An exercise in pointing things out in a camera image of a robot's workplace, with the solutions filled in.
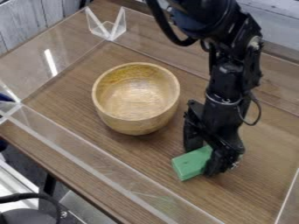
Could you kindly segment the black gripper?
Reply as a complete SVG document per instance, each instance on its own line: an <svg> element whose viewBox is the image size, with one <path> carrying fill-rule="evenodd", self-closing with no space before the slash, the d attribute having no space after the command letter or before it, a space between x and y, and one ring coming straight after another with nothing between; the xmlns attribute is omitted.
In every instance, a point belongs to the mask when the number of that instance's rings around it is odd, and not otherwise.
<svg viewBox="0 0 299 224"><path fill-rule="evenodd" d="M184 112L183 147L187 152L197 150L203 143L211 148L204 176L212 177L235 166L246 148L239 137L243 124L239 113L247 106L242 94L232 97L205 92L205 101L188 100Z"/></svg>

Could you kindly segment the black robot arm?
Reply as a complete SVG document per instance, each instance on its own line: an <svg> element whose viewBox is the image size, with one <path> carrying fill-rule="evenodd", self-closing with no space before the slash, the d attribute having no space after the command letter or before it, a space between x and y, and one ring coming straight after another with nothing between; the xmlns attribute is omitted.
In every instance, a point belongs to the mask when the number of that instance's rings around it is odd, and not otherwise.
<svg viewBox="0 0 299 224"><path fill-rule="evenodd" d="M200 175L213 176L239 165L246 147L242 125L258 99L252 89L263 76L262 28L236 0L168 0L172 22L185 34L179 39L167 22L160 23L168 39L179 46L200 44L209 53L209 84L205 102L188 101L184 112L183 146L187 154L200 153Z"/></svg>

